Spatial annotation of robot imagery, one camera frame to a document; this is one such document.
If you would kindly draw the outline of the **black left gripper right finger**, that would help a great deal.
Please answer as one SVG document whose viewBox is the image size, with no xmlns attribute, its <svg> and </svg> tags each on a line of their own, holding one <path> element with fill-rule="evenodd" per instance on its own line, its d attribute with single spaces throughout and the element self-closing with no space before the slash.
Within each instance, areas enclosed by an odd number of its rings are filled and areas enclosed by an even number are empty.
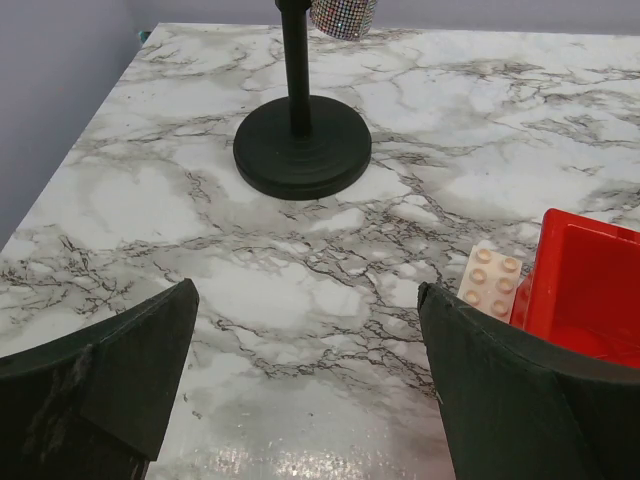
<svg viewBox="0 0 640 480">
<path fill-rule="evenodd" d="M 636 479 L 639 372 L 555 346 L 424 282 L 417 310 L 459 479 Z"/>
</svg>

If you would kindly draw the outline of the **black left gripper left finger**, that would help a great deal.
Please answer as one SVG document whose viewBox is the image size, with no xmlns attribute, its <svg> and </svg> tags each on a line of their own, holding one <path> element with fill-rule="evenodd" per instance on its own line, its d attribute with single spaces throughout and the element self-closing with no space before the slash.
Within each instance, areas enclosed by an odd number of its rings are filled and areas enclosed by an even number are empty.
<svg viewBox="0 0 640 480">
<path fill-rule="evenodd" d="M 142 479 L 157 460 L 194 332 L 190 279 L 1 360 L 4 479 Z"/>
</svg>

